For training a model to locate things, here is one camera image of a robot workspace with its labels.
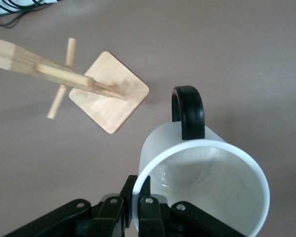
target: white object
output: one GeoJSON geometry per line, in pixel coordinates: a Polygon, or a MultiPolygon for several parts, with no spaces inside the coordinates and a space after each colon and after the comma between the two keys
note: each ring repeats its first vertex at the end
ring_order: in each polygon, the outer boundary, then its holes
{"type": "Polygon", "coordinates": [[[267,179],[256,161],[205,127],[205,138],[182,140],[181,122],[169,122],[146,139],[133,189],[138,229],[138,194],[148,175],[151,193],[171,207],[188,201],[248,237],[262,228],[269,210],[267,179]]]}

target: square wooden base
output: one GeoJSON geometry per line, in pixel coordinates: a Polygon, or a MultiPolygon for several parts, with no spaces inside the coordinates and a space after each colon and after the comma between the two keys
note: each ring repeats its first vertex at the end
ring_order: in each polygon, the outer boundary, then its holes
{"type": "Polygon", "coordinates": [[[148,95],[149,88],[110,53],[103,52],[86,76],[126,95],[126,101],[73,88],[69,97],[107,133],[115,133],[148,95]]]}

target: black cable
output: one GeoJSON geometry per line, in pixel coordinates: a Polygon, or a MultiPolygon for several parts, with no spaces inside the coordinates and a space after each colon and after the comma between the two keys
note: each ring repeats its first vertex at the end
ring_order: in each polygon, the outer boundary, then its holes
{"type": "Polygon", "coordinates": [[[36,3],[38,3],[38,4],[35,3],[35,4],[32,4],[32,5],[28,5],[28,6],[18,5],[18,4],[14,3],[11,0],[8,0],[8,1],[9,1],[9,3],[11,3],[11,4],[15,5],[16,7],[18,7],[19,9],[28,10],[28,9],[33,9],[35,7],[41,6],[40,2],[42,2],[43,0],[39,0],[38,2],[36,1],[36,3]]]}
{"type": "Polygon", "coordinates": [[[11,11],[11,10],[5,8],[5,7],[2,6],[1,4],[0,4],[0,8],[3,9],[3,10],[5,10],[5,11],[7,11],[7,12],[9,12],[9,13],[14,13],[14,11],[11,11]]]}
{"type": "MultiPolygon", "coordinates": [[[[42,2],[43,0],[40,0],[40,1],[38,1],[37,3],[39,4],[39,5],[35,5],[35,4],[33,4],[35,7],[30,7],[30,8],[28,8],[28,9],[20,9],[19,7],[13,7],[13,8],[16,8],[16,9],[19,9],[19,14],[15,17],[15,18],[13,18],[11,21],[9,21],[9,22],[7,22],[7,23],[0,23],[0,27],[4,27],[4,28],[6,28],[6,29],[10,29],[10,28],[13,28],[14,26],[16,26],[17,25],[17,23],[21,20],[21,18],[25,15],[25,14],[27,14],[27,13],[29,13],[29,12],[32,12],[32,11],[39,11],[39,10],[42,10],[42,9],[44,9],[44,8],[46,8],[46,7],[48,7],[48,6],[50,6],[50,4],[48,4],[48,3],[44,3],[44,4],[40,4],[40,2],[42,2]]],[[[5,7],[3,7],[1,4],[0,4],[0,8],[1,9],[3,9],[3,10],[5,10],[5,11],[7,11],[7,12],[9,12],[9,13],[12,13],[12,14],[15,14],[16,12],[15,11],[11,11],[11,10],[9,10],[9,9],[6,9],[5,7]]]]}
{"type": "Polygon", "coordinates": [[[4,24],[0,24],[0,27],[4,27],[6,29],[10,29],[13,28],[14,26],[16,26],[16,24],[21,20],[21,18],[26,14],[27,12],[23,12],[20,13],[18,16],[16,16],[14,19],[12,19],[11,21],[4,23],[4,24]]]}
{"type": "Polygon", "coordinates": [[[8,4],[5,0],[1,0],[5,5],[7,5],[7,6],[9,6],[9,7],[12,7],[12,8],[16,8],[16,9],[18,9],[18,7],[16,7],[16,6],[13,6],[13,5],[11,5],[11,4],[8,4]]]}

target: white mug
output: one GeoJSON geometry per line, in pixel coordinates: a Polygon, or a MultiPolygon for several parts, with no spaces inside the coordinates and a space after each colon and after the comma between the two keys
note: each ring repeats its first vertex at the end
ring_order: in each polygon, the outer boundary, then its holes
{"type": "Polygon", "coordinates": [[[146,139],[133,188],[132,215],[138,226],[138,196],[150,176],[152,194],[171,207],[188,201],[241,234],[254,237],[270,205],[267,179],[256,161],[205,126],[201,98],[192,86],[175,87],[173,122],[146,139]]]}

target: wooden stick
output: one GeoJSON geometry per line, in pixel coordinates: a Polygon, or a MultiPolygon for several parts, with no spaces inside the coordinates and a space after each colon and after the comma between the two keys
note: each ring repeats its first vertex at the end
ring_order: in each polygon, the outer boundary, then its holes
{"type": "Polygon", "coordinates": [[[126,100],[124,95],[91,77],[78,74],[65,66],[4,40],[0,40],[0,68],[126,100]]]}
{"type": "MultiPolygon", "coordinates": [[[[68,39],[68,45],[67,45],[67,55],[66,55],[66,67],[70,70],[73,69],[74,66],[74,52],[75,52],[75,45],[76,40],[74,38],[68,39]]],[[[54,101],[49,109],[47,117],[49,119],[55,119],[55,116],[59,110],[59,107],[61,105],[61,102],[63,101],[65,94],[66,94],[67,86],[66,85],[60,85],[58,88],[58,91],[55,95],[54,101]]]]}

